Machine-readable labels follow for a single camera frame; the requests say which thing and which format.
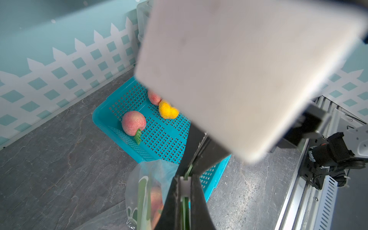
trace grey stone floor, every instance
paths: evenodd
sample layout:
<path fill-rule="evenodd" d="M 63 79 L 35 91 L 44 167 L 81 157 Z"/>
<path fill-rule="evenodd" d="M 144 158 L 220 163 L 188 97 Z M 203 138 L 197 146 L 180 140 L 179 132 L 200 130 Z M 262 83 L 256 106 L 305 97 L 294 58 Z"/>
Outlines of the grey stone floor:
<path fill-rule="evenodd" d="M 0 229 L 128 229 L 125 183 L 137 163 L 94 125 L 92 113 L 132 75 L 0 152 Z M 299 157 L 281 149 L 255 165 L 231 157 L 208 201 L 217 228 L 274 229 Z"/>

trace wallpaper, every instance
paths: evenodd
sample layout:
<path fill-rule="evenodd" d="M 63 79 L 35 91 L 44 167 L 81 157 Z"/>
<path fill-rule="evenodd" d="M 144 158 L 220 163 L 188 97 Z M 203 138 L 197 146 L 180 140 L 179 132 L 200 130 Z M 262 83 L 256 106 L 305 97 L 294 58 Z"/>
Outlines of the wallpaper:
<path fill-rule="evenodd" d="M 138 2 L 87 1 L 19 31 L 0 24 L 0 145 L 135 63 Z"/>
<path fill-rule="evenodd" d="M 360 42 L 322 88 L 323 96 L 368 123 L 368 45 Z"/>

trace plastic bag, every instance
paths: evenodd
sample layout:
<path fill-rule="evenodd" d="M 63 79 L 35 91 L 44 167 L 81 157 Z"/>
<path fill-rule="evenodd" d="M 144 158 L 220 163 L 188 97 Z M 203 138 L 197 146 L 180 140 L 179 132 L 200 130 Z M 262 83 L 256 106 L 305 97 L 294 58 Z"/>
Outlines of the plastic bag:
<path fill-rule="evenodd" d="M 155 228 L 178 166 L 165 160 L 155 160 L 141 162 L 134 168 L 125 190 L 129 228 Z"/>

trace perforated basket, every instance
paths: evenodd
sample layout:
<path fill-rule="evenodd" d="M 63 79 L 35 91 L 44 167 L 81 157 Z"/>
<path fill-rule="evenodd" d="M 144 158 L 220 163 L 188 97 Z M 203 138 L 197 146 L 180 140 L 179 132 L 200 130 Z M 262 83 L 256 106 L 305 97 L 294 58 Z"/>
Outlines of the perforated basket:
<path fill-rule="evenodd" d="M 140 145 L 121 127 L 121 118 L 128 111 L 139 111 L 147 121 Z M 190 120 L 181 113 L 176 119 L 163 119 L 158 106 L 147 97 L 147 89 L 134 76 L 99 105 L 92 115 L 93 122 L 138 163 L 163 159 L 179 164 L 189 132 Z M 216 188 L 229 161 L 227 157 L 201 176 L 206 201 Z"/>

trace yellow fruit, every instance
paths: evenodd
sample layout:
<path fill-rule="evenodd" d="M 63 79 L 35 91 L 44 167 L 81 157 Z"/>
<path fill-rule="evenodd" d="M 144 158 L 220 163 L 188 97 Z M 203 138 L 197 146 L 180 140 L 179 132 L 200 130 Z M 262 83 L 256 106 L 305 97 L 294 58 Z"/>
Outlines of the yellow fruit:
<path fill-rule="evenodd" d="M 160 102 L 159 112 L 161 117 L 165 119 L 175 119 L 179 115 L 179 110 L 175 107 L 171 107 L 170 103 L 165 100 Z"/>

